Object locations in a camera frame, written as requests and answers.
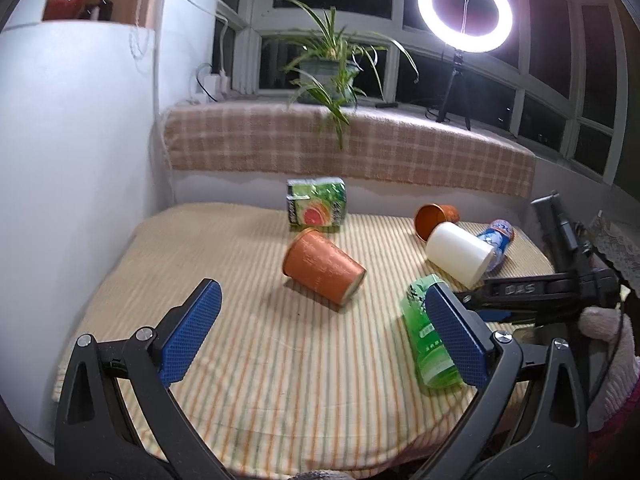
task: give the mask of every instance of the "spider plant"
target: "spider plant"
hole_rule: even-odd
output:
[[[382,95],[382,82],[378,74],[378,51],[387,50],[386,46],[362,45],[356,43],[353,38],[357,33],[347,35],[346,26],[340,30],[335,27],[335,7],[331,7],[329,11],[322,11],[322,16],[316,14],[307,4],[299,0],[289,0],[291,3],[304,10],[313,22],[318,26],[320,31],[304,30],[299,36],[285,36],[281,39],[287,43],[302,47],[303,52],[300,56],[293,59],[287,66],[283,68],[284,72],[298,72],[301,77],[292,81],[298,86],[298,90],[293,95],[291,102],[298,99],[302,94],[310,95],[318,104],[324,105],[330,112],[334,122],[335,131],[338,136],[338,145],[342,149],[342,133],[343,126],[349,124],[348,118],[340,110],[340,107],[346,105],[357,105],[358,95],[366,96],[359,88],[353,85],[353,79],[362,70],[356,58],[366,60],[373,69]],[[375,36],[382,40],[395,45],[400,52],[409,60],[415,71],[416,81],[418,81],[418,69],[415,65],[411,54],[396,40],[380,34],[379,32],[370,31],[367,36]],[[321,82],[316,76],[304,70],[301,63],[313,59],[330,60],[336,63],[337,69],[335,75],[331,76],[329,81]]]

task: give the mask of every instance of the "tripod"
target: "tripod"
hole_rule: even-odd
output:
[[[466,10],[469,5],[470,0],[465,0],[465,9],[462,14],[462,28],[460,29],[460,33],[465,33],[466,28]],[[449,79],[449,85],[447,86],[447,91],[444,94],[444,99],[442,101],[442,105],[440,106],[440,110],[438,111],[438,118],[436,119],[437,123],[441,123],[447,117],[447,109],[449,108],[449,98],[451,96],[451,89],[455,85],[456,81],[459,81],[460,88],[462,89],[462,107],[463,112],[465,114],[465,125],[466,129],[471,131],[471,119],[470,109],[469,109],[469,94],[468,89],[466,87],[466,79],[465,72],[463,69],[463,57],[462,51],[456,49],[453,55],[453,72],[451,73],[451,78]]]

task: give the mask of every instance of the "plant pot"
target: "plant pot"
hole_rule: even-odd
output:
[[[332,59],[306,59],[300,62],[300,70],[315,77],[333,99],[340,98],[340,94],[336,91],[333,80],[340,72],[340,63],[338,61]],[[353,61],[348,61],[347,70],[351,73],[349,83],[352,84],[354,78],[358,75],[358,72],[360,72],[360,69]],[[311,82],[311,79],[309,79],[306,74],[300,74],[300,79],[304,82]],[[307,92],[298,98],[298,102],[313,105],[319,104],[318,101]]]

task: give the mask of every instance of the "window frame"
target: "window frame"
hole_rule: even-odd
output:
[[[595,180],[612,184],[620,161],[622,144],[626,127],[627,106],[627,66],[622,24],[614,0],[566,0],[569,11],[569,23],[572,42],[572,66],[569,98],[536,79],[529,73],[530,61],[530,8],[529,0],[518,0],[517,22],[519,23],[519,58],[518,68],[491,56],[490,54],[465,54],[465,66],[489,79],[497,81],[516,91],[511,113],[510,129],[499,130],[484,123],[472,121],[475,127],[511,136],[517,142],[538,152],[546,158],[565,159],[567,163],[581,173]],[[583,5],[606,5],[612,19],[614,40],[616,45],[617,95],[616,116],[613,128],[595,123],[582,116],[586,79],[586,46],[584,37]],[[287,96],[291,90],[261,89],[259,87],[260,50],[263,36],[293,35],[296,28],[315,29],[299,9],[273,7],[273,0],[239,0],[238,12],[233,11],[221,0],[218,1],[218,12],[229,20],[229,26],[236,31],[234,47],[233,90],[240,94],[258,94],[263,96]],[[411,27],[404,27],[404,0],[392,0],[391,19],[377,16],[366,16],[354,12],[337,11],[338,27],[348,26],[348,31],[360,32],[354,37],[356,41],[370,41],[385,44],[380,38],[367,37],[367,30],[375,30],[398,40],[407,50],[421,56],[439,59],[443,43],[432,33]],[[398,84],[398,69],[401,53],[392,45],[386,56],[383,97],[386,101],[394,101]],[[452,59],[452,48],[445,50],[445,59]],[[535,141],[518,138],[520,122],[524,110],[525,95],[528,94],[541,104],[560,114],[566,119],[560,150],[545,150]],[[380,101],[365,98],[364,102]],[[419,111],[423,107],[400,104],[400,109]],[[585,124],[612,137],[604,174],[601,176],[574,160],[580,125]]]

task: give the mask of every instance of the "green drink bottle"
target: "green drink bottle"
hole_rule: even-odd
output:
[[[409,285],[400,301],[418,380],[429,388],[447,388],[462,382],[458,369],[422,307],[427,289],[438,282],[442,280],[435,274],[420,278]]]

